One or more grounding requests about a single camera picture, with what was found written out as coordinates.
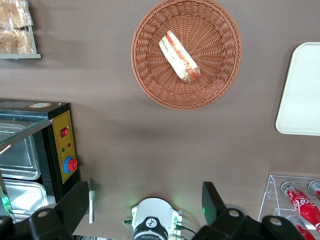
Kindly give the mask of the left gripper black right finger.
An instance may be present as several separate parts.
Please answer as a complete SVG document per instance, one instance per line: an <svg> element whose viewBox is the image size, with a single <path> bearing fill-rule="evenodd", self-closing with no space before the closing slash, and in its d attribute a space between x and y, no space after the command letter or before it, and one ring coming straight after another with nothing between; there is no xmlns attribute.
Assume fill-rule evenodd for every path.
<svg viewBox="0 0 320 240"><path fill-rule="evenodd" d="M212 182L202 183L202 210L206 225L194 240L303 240L304 237L287 219L267 215L258 222L241 210L226 207Z"/></svg>

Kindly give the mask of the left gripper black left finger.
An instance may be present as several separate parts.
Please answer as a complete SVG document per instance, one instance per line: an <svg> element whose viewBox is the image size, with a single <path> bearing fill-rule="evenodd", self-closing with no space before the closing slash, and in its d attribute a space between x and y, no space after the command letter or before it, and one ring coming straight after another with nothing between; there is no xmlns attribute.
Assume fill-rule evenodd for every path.
<svg viewBox="0 0 320 240"><path fill-rule="evenodd" d="M91 184L77 182L56 204L36 210L21 222L9 216L0 217L2 240L72 240L84 215L90 213Z"/></svg>

